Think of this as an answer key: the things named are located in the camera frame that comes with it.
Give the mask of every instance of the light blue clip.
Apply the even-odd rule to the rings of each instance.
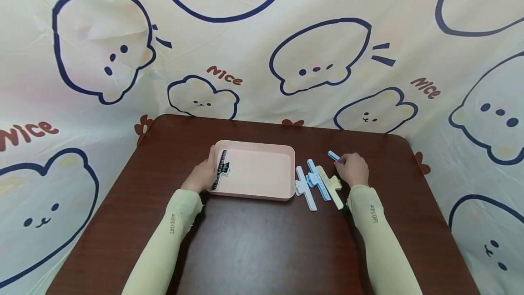
[[[340,156],[335,154],[332,150],[328,151],[327,156],[333,158],[335,162],[337,162],[340,159]]]
[[[315,166],[315,163],[313,163],[313,160],[310,158],[307,160],[307,166],[309,167],[310,173],[307,174],[306,180],[307,183],[314,186],[317,186],[320,190],[320,194],[322,195],[322,198],[324,201],[329,202],[331,201],[331,196],[329,195],[328,189],[325,187],[324,182],[322,181],[322,178],[320,178],[320,174],[318,174],[317,167]]]

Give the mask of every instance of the plastic tray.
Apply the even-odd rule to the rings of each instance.
[[[220,140],[217,162],[227,150],[231,171],[222,175],[214,195],[287,201],[294,195],[294,150],[290,146]]]

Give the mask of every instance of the light green arm sleeve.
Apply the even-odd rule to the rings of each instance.
[[[122,295],[165,295],[175,270],[180,242],[202,211],[200,196],[179,189],[171,197],[162,221],[138,258]]]
[[[355,185],[348,207],[366,246],[368,275],[376,295],[421,295],[408,259],[386,221],[375,189]]]

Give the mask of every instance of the small brown flower print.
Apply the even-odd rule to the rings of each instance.
[[[138,134],[138,140],[136,142],[136,145],[144,139],[144,136],[146,135],[146,132],[149,130],[153,123],[153,120],[147,118],[146,115],[142,115],[140,118],[140,124],[135,124],[135,132]]]
[[[417,160],[418,166],[420,166],[420,170],[422,170],[423,174],[428,174],[431,172],[429,165],[423,164],[423,154],[421,152],[417,152],[415,154],[415,159]]]
[[[285,125],[285,126],[301,127],[301,126],[304,125],[304,120],[299,120],[297,122],[292,122],[291,120],[285,119],[285,120],[282,120],[282,124]]]

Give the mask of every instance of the brown table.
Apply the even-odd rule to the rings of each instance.
[[[292,146],[296,164],[307,169],[313,158],[328,175],[328,150],[360,153],[424,295],[479,294],[402,137],[175,115],[155,120],[47,294],[120,294],[169,198],[221,139]],[[316,189],[313,196],[317,212],[303,197],[282,203],[204,196],[168,294],[365,294],[351,219]]]

